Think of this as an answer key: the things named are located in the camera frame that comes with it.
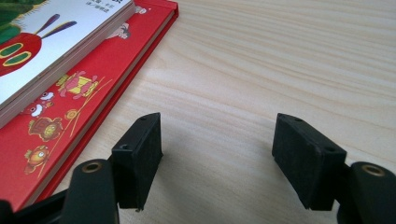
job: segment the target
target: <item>cartoon character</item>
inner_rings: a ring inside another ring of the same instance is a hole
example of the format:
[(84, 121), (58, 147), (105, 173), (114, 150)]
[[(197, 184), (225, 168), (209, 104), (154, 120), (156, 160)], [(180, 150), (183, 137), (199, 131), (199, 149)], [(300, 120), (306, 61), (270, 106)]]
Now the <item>cartoon character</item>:
[(34, 34), (20, 33), (5, 43), (0, 44), (0, 77), (18, 70), (29, 63), (40, 51), (42, 39), (77, 24), (75, 21), (68, 21), (57, 26), (43, 37), (37, 35), (57, 21), (59, 17), (59, 14), (53, 15)]
[(2, 3), (2, 6), (0, 6), (0, 44), (3, 44), (21, 32), (21, 27), (15, 24), (19, 23), (19, 18), (32, 10), (36, 10), (40, 5), (45, 4), (46, 0), (3, 0), (0, 2)]
[(38, 134), (44, 142), (55, 139), (61, 135), (63, 129), (62, 119), (56, 118), (54, 120), (49, 118), (39, 118), (32, 120), (29, 124), (29, 134)]
[(129, 28), (129, 24), (125, 22), (116, 31), (114, 31), (113, 34), (108, 36), (107, 39), (115, 36), (119, 36), (122, 39), (127, 39), (129, 36), (131, 36), (131, 33), (129, 32), (128, 28)]
[(147, 12), (147, 10), (143, 7), (140, 6), (136, 6), (136, 11), (135, 13), (139, 13), (139, 14), (145, 14)]
[(44, 164), (49, 158), (49, 150), (46, 146), (36, 147), (34, 150), (27, 150), (25, 154), (27, 165), (24, 172), (29, 175), (39, 165)]
[(73, 99), (75, 100), (81, 96), (89, 96), (98, 85), (96, 81), (98, 76), (92, 76), (92, 79), (89, 79), (82, 75), (85, 75), (84, 71), (76, 72), (70, 77), (68, 75), (63, 76), (57, 83), (58, 86), (61, 86), (59, 94), (65, 97), (67, 92), (74, 93)]
[(32, 117), (36, 118), (39, 115), (42, 115), (44, 111), (50, 106), (53, 106), (52, 98), (54, 97), (53, 92), (44, 92), (40, 98), (26, 106), (24, 110), (22, 110), (21, 114), (32, 115)]

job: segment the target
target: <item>book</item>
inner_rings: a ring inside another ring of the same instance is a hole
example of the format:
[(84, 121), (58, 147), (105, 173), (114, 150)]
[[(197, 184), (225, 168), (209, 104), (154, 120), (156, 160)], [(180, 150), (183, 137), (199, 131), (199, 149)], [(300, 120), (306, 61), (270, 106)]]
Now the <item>book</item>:
[(0, 3), (0, 128), (134, 14), (130, 0)]
[(55, 191), (178, 16), (175, 2), (135, 3), (112, 37), (0, 129), (0, 199), (14, 211)]

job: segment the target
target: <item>black clamp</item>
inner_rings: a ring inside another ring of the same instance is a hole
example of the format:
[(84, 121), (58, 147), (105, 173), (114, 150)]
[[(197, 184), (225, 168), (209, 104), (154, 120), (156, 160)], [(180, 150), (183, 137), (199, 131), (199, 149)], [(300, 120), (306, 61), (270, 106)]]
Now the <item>black clamp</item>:
[(396, 177), (369, 162), (345, 164), (347, 152), (302, 119), (278, 114), (273, 156), (306, 209), (331, 211), (340, 224), (396, 223)]
[(0, 201), (0, 223), (119, 223), (118, 206), (143, 210), (161, 157), (161, 116), (138, 119), (108, 160), (83, 162), (69, 189), (13, 213)]

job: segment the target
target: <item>red caterpillar head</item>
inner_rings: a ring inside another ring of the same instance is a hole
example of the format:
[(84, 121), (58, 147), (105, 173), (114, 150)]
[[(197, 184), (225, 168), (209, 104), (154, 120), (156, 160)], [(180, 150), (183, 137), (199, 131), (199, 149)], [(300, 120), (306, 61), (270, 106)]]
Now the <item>red caterpillar head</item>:
[(70, 26), (76, 24), (69, 21), (59, 25), (43, 37), (37, 34), (46, 29), (59, 19), (59, 14), (53, 15), (49, 20), (34, 34), (20, 33), (0, 45), (0, 77), (22, 68), (29, 63), (41, 49), (41, 39), (56, 34)]

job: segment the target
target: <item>wood grain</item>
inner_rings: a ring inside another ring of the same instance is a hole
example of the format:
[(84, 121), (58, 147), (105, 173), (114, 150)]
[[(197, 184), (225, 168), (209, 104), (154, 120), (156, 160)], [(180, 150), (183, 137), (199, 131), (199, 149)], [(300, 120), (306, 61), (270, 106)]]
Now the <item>wood grain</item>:
[[(145, 210), (121, 223), (336, 223), (305, 210), (271, 155), (277, 113), (396, 173), (396, 2), (179, 0), (180, 17), (77, 164), (162, 113)], [(65, 189), (70, 174), (58, 190)]]

